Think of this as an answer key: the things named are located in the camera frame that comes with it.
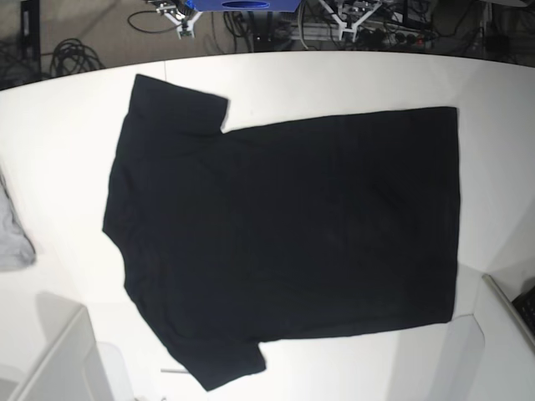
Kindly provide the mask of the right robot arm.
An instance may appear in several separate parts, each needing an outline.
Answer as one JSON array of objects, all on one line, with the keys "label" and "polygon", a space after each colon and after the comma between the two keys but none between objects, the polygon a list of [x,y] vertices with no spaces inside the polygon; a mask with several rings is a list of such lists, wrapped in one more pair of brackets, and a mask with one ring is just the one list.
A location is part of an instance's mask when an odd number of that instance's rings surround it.
[{"label": "right robot arm", "polygon": [[195,37],[194,27],[202,16],[202,11],[187,5],[186,1],[149,0],[145,3],[151,5],[156,14],[172,23],[173,28],[167,29],[168,32],[175,33],[179,39]]}]

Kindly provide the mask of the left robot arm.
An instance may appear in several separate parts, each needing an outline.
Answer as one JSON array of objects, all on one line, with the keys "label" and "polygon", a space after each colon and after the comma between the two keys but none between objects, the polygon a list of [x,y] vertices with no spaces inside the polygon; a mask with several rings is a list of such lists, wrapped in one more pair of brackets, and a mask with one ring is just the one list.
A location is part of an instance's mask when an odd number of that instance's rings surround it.
[{"label": "left robot arm", "polygon": [[318,2],[329,21],[334,22],[338,40],[349,39],[351,42],[356,40],[359,27],[385,5],[385,1],[376,0],[319,0]]}]

